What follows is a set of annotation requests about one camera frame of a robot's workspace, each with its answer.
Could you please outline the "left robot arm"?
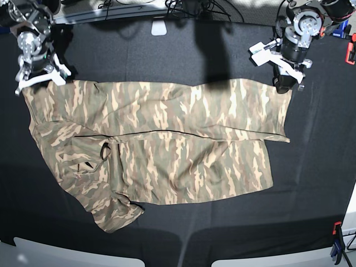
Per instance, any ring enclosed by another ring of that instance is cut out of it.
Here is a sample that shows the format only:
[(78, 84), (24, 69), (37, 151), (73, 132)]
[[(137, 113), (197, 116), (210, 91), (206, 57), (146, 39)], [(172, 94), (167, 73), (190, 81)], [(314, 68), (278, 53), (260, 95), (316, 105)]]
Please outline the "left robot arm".
[(287, 93), (295, 85), (301, 91), (304, 70), (313, 64), (306, 57), (311, 43), (331, 34), (354, 13), (355, 1), (288, 1), (286, 16), (276, 17), (274, 39), (251, 46), (251, 59), (257, 66), (274, 64), (277, 93)]

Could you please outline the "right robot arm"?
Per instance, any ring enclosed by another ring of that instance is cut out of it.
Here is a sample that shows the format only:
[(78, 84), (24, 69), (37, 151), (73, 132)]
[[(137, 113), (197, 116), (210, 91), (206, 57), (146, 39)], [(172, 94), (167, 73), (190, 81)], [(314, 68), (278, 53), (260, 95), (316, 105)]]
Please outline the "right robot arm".
[(1, 1), (1, 27), (8, 28), (22, 53), (15, 80), (19, 96), (26, 87), (45, 81), (66, 84), (71, 71), (60, 62), (53, 42), (54, 15), (60, 1)]

